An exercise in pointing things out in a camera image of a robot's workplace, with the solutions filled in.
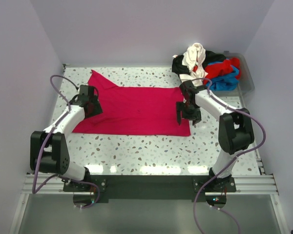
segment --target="clothes pile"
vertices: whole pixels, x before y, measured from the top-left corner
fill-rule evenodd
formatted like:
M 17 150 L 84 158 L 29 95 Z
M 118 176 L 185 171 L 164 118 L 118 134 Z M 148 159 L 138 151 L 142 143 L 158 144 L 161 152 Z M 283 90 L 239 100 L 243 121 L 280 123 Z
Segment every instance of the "clothes pile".
M 213 91 L 231 91 L 237 87 L 241 77 L 240 60 L 226 58 L 194 43 L 183 55 L 174 55 L 172 72 L 179 75 L 181 82 L 196 78 L 209 78 Z M 209 85 L 207 80 L 194 80 L 195 86 Z

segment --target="black cloth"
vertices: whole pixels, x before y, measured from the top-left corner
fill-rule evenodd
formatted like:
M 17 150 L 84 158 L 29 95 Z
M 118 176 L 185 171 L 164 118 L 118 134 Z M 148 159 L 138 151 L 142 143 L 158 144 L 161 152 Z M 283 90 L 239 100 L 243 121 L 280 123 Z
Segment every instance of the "black cloth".
M 182 65 L 182 60 L 184 59 L 183 55 L 178 55 L 172 61 L 171 71 L 176 73 L 177 75 L 180 74 L 188 74 L 190 75 L 189 68 L 185 65 Z
M 213 51 L 207 50 L 205 52 L 205 60 L 202 66 L 205 69 L 207 65 L 211 62 L 223 62 L 225 60 L 226 60 L 226 56 L 224 56 L 223 54 L 216 54 Z

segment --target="gray floor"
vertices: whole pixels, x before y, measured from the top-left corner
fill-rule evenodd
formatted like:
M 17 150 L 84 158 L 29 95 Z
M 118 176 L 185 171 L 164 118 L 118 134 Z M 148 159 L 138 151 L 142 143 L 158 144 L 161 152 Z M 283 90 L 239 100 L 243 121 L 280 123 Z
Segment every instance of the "gray floor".
M 20 234 L 197 234 L 191 201 L 111 200 L 92 208 L 74 208 L 72 195 L 31 195 Z M 243 234 L 279 234 L 268 195 L 231 195 L 225 209 L 240 222 Z M 224 213 L 198 203 L 207 234 L 235 234 Z

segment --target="white table with black spots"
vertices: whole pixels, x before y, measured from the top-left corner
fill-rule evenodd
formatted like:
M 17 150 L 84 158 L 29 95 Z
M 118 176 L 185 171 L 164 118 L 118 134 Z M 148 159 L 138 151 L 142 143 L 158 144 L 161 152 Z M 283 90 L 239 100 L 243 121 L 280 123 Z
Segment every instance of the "white table with black spots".
M 86 84 L 91 69 L 119 86 L 178 87 L 180 80 L 169 67 L 66 67 L 64 76 L 77 85 Z M 61 92 L 70 99 L 76 94 L 63 80 Z M 239 97 L 222 97 L 240 107 Z M 58 97 L 52 121 L 66 106 Z M 202 121 L 191 126 L 191 136 L 118 136 L 72 133 L 67 139 L 70 160 L 85 166 L 92 175 L 207 175 L 220 151 L 218 122 L 201 109 Z M 241 156 L 233 175 L 260 175 L 256 153 Z

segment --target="white cloth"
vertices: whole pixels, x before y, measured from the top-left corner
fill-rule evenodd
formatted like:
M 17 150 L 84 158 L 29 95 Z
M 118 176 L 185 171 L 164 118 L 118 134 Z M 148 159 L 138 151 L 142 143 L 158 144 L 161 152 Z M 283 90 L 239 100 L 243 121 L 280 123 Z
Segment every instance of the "white cloth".
M 205 49 L 200 43 L 194 43 L 192 46 L 189 46 L 187 51 L 184 52 L 184 58 L 182 59 L 182 65 L 187 66 L 190 71 L 190 76 L 183 76 L 184 79 L 181 79 L 181 82 L 187 80 L 194 80 L 196 78 L 205 78 L 207 72 L 204 70 L 202 63 L 205 60 Z M 193 68 L 197 65 L 196 72 L 193 71 Z M 195 80 L 193 82 L 194 86 L 202 85 L 202 80 Z

